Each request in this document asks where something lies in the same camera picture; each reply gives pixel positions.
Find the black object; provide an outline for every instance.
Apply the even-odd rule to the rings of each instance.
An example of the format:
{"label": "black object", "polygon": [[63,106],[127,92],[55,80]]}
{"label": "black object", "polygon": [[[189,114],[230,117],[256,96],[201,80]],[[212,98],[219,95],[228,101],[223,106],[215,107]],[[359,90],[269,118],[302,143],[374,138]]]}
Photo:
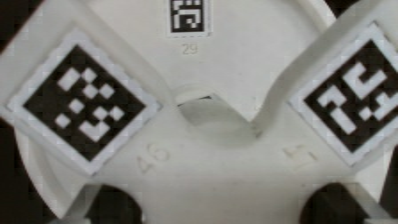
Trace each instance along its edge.
{"label": "black object", "polygon": [[[95,55],[82,47],[75,46],[24,105],[89,161],[114,141],[146,108],[132,91],[93,57]],[[64,79],[73,79],[68,76],[71,71],[77,72],[77,80],[70,88],[63,89],[59,82]],[[86,71],[93,72],[89,80],[82,77]],[[95,91],[93,95],[86,93],[86,90],[91,89]],[[79,104],[79,110],[71,109],[73,103]],[[123,113],[118,118],[111,116],[114,110]],[[95,116],[96,111],[103,111],[102,116]],[[63,126],[57,124],[61,117],[68,119],[68,124]],[[82,124],[96,127],[100,123],[109,127],[109,131],[98,139],[93,139],[82,131]]]}
{"label": "black object", "polygon": [[[372,89],[366,96],[361,96],[358,85],[352,85],[347,81],[349,71],[363,66],[365,73],[359,77],[363,82],[368,82],[375,77],[379,72],[386,74],[386,80],[381,85]],[[331,89],[336,89],[345,99],[343,104],[340,105],[334,100],[322,105],[320,98],[329,94]],[[393,68],[390,59],[386,58],[384,52],[379,49],[379,46],[374,40],[365,44],[359,51],[356,52],[352,58],[347,60],[345,64],[340,66],[331,77],[324,81],[322,85],[313,90],[308,98],[306,104],[311,108],[322,123],[331,129],[336,138],[347,146],[347,149],[352,153],[361,149],[363,145],[375,138],[377,133],[384,130],[388,124],[398,117],[398,108],[391,110],[384,117],[375,116],[375,112],[382,107],[377,97],[381,94],[393,96],[398,92],[398,73]],[[333,112],[340,110],[356,126],[356,129],[347,132],[340,125],[340,122],[334,120]],[[370,117],[361,117],[363,111],[370,111]]]}
{"label": "black object", "polygon": [[103,186],[91,206],[87,218],[93,224],[141,224],[143,211],[130,195]]}
{"label": "black object", "polygon": [[359,0],[326,0],[333,9],[334,15],[340,17],[350,6]]}
{"label": "black object", "polygon": [[329,184],[308,200],[301,224],[363,224],[366,218],[370,216],[345,186]]}

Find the white plastic part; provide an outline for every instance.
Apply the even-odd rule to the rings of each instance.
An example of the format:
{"label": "white plastic part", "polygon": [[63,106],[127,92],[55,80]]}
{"label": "white plastic part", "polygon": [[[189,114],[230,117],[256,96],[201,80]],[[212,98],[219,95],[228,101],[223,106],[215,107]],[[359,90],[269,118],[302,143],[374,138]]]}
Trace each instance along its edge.
{"label": "white plastic part", "polygon": [[[29,140],[18,133],[18,142],[27,142],[22,151],[31,153],[24,161],[27,163],[31,158],[36,160],[36,165],[27,165],[31,177],[36,186],[47,187],[38,187],[39,193],[50,205],[52,200],[61,200],[52,206],[59,217],[71,213],[70,209],[75,210],[73,197],[79,197],[79,193],[70,193],[73,187],[68,182],[80,180],[80,190],[86,184],[109,184],[125,190],[143,207],[146,223],[297,223],[302,205],[315,190],[329,182],[350,177],[354,169],[311,130],[288,101],[315,75],[313,71],[336,57],[340,46],[347,46],[356,40],[365,28],[363,21],[377,18],[381,22],[381,16],[390,16],[375,7],[382,2],[386,7],[395,8],[395,0],[363,2],[354,10],[361,16],[345,16],[281,76],[279,72],[320,34],[297,2],[214,2],[212,9],[224,11],[212,13],[214,33],[208,39],[196,39],[207,50],[191,56],[178,52],[176,46],[178,49],[187,47],[192,39],[167,39],[167,31],[162,29],[164,2],[137,1],[137,5],[123,0],[112,4],[107,1],[93,2],[96,13],[139,54],[77,1],[45,2],[25,27],[31,32],[18,35],[0,58],[0,68],[15,72],[8,79],[0,77],[0,83],[8,83],[0,92],[2,105],[8,105],[18,92],[16,86],[29,80],[31,72],[43,64],[66,33],[79,26],[164,106],[93,177],[52,149],[29,125],[15,119],[8,108],[2,108],[2,116],[36,140]],[[146,19],[127,20],[132,15]],[[139,55],[148,59],[171,88],[182,90],[175,91],[178,103],[183,104],[182,111],[173,91]],[[24,66],[18,64],[22,58],[27,61]],[[240,70],[253,76],[237,76]],[[189,102],[214,94],[205,94],[207,89],[215,89],[221,99],[215,97]],[[247,119],[256,115],[265,96],[254,132]],[[382,144],[382,149],[391,146],[391,143]],[[38,161],[47,159],[38,153],[43,149],[52,152],[47,157],[50,165],[38,165]],[[55,177],[50,176],[41,183],[36,175],[41,175],[43,169]]]}
{"label": "white plastic part", "polygon": [[368,219],[365,224],[397,224],[397,219]]}

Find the white surface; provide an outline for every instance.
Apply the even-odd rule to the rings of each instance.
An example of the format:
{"label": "white surface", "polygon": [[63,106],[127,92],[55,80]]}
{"label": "white surface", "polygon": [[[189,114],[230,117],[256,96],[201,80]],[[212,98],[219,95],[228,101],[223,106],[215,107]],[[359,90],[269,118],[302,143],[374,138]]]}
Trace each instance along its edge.
{"label": "white surface", "polygon": [[[68,214],[79,190],[95,182],[118,187],[135,197],[148,224],[297,223],[302,205],[315,190],[352,176],[350,167],[286,105],[294,84],[299,85],[299,80],[306,76],[301,72],[306,66],[301,63],[292,65],[283,76],[279,72],[318,36],[315,24],[297,2],[251,0],[231,4],[231,0],[214,1],[214,35],[208,39],[196,40],[167,38],[162,29],[162,1],[91,2],[107,24],[155,66],[169,87],[182,90],[176,91],[182,94],[176,96],[178,102],[187,102],[191,97],[201,96],[208,90],[208,93],[214,93],[212,89],[226,99],[226,102],[194,101],[182,106],[182,111],[171,99],[173,91],[157,78],[146,61],[134,51],[127,50],[128,45],[112,36],[107,27],[93,22],[95,17],[84,7],[70,8],[68,5],[79,5],[79,2],[48,2],[54,8],[63,6],[63,10],[50,10],[50,15],[57,12],[54,20],[43,19],[43,16],[36,19],[43,19],[38,29],[47,30],[43,27],[54,27],[54,33],[48,33],[48,39],[41,35],[16,38],[15,47],[8,49],[0,70],[13,70],[16,76],[8,77],[9,80],[0,76],[0,83],[8,81],[15,84],[0,88],[0,102],[8,101],[16,85],[25,80],[25,73],[41,64],[43,55],[57,46],[55,40],[64,36],[66,26],[59,26],[57,19],[64,18],[64,21],[70,21],[73,17],[118,63],[127,70],[137,71],[135,78],[164,105],[153,121],[93,178],[84,175],[61,155],[54,157],[50,154],[39,154],[41,146],[47,144],[41,142],[38,145],[18,134],[31,177],[59,217]],[[374,7],[366,6],[365,13],[366,10],[372,11]],[[91,16],[89,22],[82,19],[82,14]],[[329,34],[338,40],[336,36],[342,36],[342,33],[352,35],[358,32],[356,29],[350,30],[352,22],[347,20]],[[201,46],[198,55],[189,56],[182,53],[187,41]],[[311,48],[320,51],[320,55],[327,52],[327,47],[336,47],[336,42],[326,42],[324,38],[326,46]],[[38,54],[29,54],[27,49],[36,49]],[[27,64],[20,68],[24,56]],[[317,62],[318,58],[308,54],[302,60],[311,67],[311,62]],[[247,119],[258,113],[276,80],[278,85],[269,95],[272,104],[267,101],[254,123],[254,133]],[[2,115],[13,120],[4,109]],[[27,128],[18,122],[15,125],[20,130]],[[38,139],[38,135],[29,134],[31,138]]]}
{"label": "white surface", "polygon": [[214,89],[251,120],[274,80],[327,26],[318,29],[324,17],[311,20],[306,10],[317,8],[317,15],[334,19],[326,2],[310,1],[302,8],[297,1],[210,0],[212,34],[203,38],[167,37],[167,2],[98,0],[89,5],[171,89]]}

